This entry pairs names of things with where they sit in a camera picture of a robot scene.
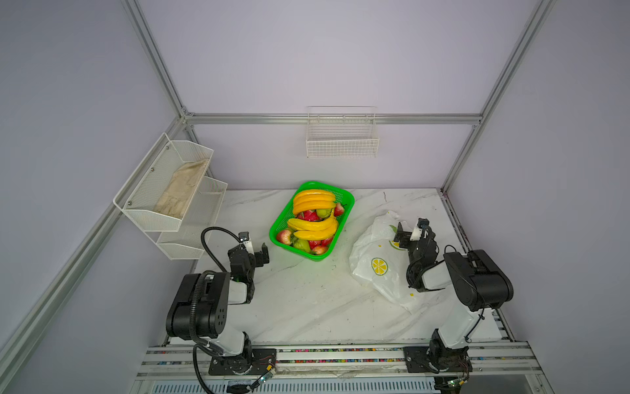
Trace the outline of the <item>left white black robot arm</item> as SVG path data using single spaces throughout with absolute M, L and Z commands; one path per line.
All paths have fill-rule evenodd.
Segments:
M 277 351 L 254 348 L 247 333 L 228 323 L 228 307 L 253 300 L 255 269 L 269 263 L 268 248 L 239 245 L 228 251 L 228 259 L 229 272 L 183 277 L 167 313 L 167 335 L 191 341 L 209 356 L 211 376 L 262 375 L 275 367 Z

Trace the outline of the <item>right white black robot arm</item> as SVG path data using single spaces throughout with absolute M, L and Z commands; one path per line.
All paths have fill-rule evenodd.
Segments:
M 483 250 L 460 253 L 454 246 L 441 249 L 426 218 L 420 218 L 413 231 L 402 224 L 395 230 L 394 242 L 408 254 L 405 279 L 418 292 L 437 292 L 453 287 L 458 302 L 446 321 L 436 328 L 426 346 L 404 349 L 410 373 L 463 373 L 472 370 L 469 344 L 493 310 L 513 299 L 510 279 Z

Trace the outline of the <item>white lemon print plastic bag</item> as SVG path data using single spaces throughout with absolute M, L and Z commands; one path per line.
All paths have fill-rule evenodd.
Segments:
M 377 291 L 393 305 L 416 313 L 427 307 L 428 301 L 420 292 L 411 289 L 406 280 L 408 251 L 394 240 L 400 223 L 406 230 L 407 224 L 392 211 L 376 217 L 354 243 L 349 269 L 362 286 Z

